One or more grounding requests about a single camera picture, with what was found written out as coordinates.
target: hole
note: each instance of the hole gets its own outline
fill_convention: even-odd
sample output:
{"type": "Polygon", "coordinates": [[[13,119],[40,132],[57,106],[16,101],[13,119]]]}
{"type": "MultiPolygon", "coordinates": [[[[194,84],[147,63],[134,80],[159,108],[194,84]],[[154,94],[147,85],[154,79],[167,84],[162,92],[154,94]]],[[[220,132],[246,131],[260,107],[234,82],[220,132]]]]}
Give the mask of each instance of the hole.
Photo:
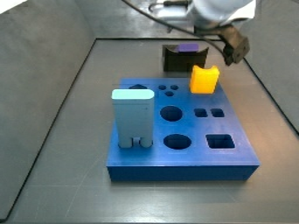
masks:
{"type": "Polygon", "coordinates": [[[212,108],[210,110],[214,117],[224,117],[223,110],[220,108],[212,108]]]}
{"type": "Polygon", "coordinates": [[[147,89],[147,87],[140,84],[136,84],[132,87],[130,87],[130,89],[147,89]]]}
{"type": "Polygon", "coordinates": [[[230,135],[207,135],[208,145],[212,149],[234,149],[235,144],[230,135]]]}
{"type": "Polygon", "coordinates": [[[174,96],[174,92],[172,92],[172,91],[167,91],[164,94],[166,94],[167,96],[174,96]]]}
{"type": "Polygon", "coordinates": [[[166,90],[166,85],[160,85],[160,86],[159,86],[159,89],[160,89],[160,90],[166,90]]]}
{"type": "Polygon", "coordinates": [[[175,106],[167,106],[162,109],[160,115],[168,122],[178,122],[183,118],[183,111],[175,106]]]}
{"type": "Polygon", "coordinates": [[[178,87],[176,85],[171,85],[171,89],[172,89],[172,90],[178,90],[179,87],[178,87]]]}
{"type": "Polygon", "coordinates": [[[194,110],[194,114],[198,116],[198,117],[207,117],[208,114],[207,114],[207,110],[204,108],[196,108],[194,110]]]}
{"type": "Polygon", "coordinates": [[[174,134],[164,138],[163,143],[174,150],[183,150],[191,146],[192,140],[184,135],[174,134]]]}

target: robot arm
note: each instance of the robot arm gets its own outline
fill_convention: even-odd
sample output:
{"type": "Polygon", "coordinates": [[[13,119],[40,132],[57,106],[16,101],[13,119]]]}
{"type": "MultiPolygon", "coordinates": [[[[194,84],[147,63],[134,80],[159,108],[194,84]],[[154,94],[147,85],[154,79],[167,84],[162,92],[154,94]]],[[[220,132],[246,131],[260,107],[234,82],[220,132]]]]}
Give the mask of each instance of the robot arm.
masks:
{"type": "Polygon", "coordinates": [[[138,9],[127,0],[122,1],[155,22],[206,40],[220,51],[227,66],[239,63],[246,57],[250,50],[248,38],[242,36],[232,22],[255,16],[256,0],[158,0],[148,6],[152,15],[138,9]],[[190,24],[194,32],[174,25],[182,23],[190,24]],[[226,44],[223,51],[204,38],[206,35],[219,36],[226,44]]]}
{"type": "Polygon", "coordinates": [[[171,24],[208,30],[255,16],[256,0],[158,0],[148,7],[154,16],[171,24]]]}

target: block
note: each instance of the block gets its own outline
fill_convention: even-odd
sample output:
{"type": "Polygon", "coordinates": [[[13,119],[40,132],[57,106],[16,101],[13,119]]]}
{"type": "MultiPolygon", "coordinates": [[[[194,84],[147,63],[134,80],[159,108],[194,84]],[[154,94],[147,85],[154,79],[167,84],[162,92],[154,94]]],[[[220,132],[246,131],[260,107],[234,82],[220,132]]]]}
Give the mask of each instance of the block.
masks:
{"type": "Polygon", "coordinates": [[[200,50],[199,44],[196,43],[186,43],[178,45],[179,53],[196,53],[200,50]]]}
{"type": "Polygon", "coordinates": [[[119,88],[154,91],[154,144],[118,146],[114,124],[107,154],[111,181],[247,180],[259,160],[218,83],[214,94],[192,94],[190,79],[123,79],[119,88]]]}
{"type": "Polygon", "coordinates": [[[191,92],[194,94],[212,94],[219,76],[220,70],[216,66],[212,66],[210,69],[194,66],[191,72],[191,92]]]}
{"type": "Polygon", "coordinates": [[[166,72],[188,72],[190,76],[194,65],[204,67],[210,48],[198,49],[196,52],[194,50],[194,45],[163,45],[163,70],[166,72]]]}
{"type": "Polygon", "coordinates": [[[140,146],[154,143],[155,92],[151,89],[115,89],[112,102],[116,118],[118,145],[134,146],[134,138],[140,138],[140,146]]]}

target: metal wall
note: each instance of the metal wall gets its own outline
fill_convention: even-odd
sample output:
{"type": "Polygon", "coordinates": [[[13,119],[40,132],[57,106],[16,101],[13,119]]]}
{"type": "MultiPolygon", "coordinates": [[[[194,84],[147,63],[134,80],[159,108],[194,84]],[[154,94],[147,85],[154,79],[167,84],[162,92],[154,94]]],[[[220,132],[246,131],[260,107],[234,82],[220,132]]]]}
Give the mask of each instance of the metal wall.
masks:
{"type": "Polygon", "coordinates": [[[251,51],[247,61],[299,131],[299,2],[263,0],[244,24],[251,51]]]}
{"type": "Polygon", "coordinates": [[[95,37],[72,0],[0,15],[0,220],[24,184],[95,37]]]}

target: gray table surface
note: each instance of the gray table surface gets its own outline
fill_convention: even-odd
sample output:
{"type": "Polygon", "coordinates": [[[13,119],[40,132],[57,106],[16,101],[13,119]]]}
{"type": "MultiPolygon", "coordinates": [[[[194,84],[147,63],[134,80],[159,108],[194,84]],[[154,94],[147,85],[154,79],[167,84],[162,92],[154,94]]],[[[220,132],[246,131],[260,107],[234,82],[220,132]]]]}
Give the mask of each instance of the gray table surface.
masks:
{"type": "Polygon", "coordinates": [[[207,67],[219,66],[260,167],[246,182],[111,183],[111,91],[120,78],[164,77],[162,45],[178,43],[98,41],[8,223],[299,221],[298,135],[247,64],[226,67],[212,48],[207,67]]]}

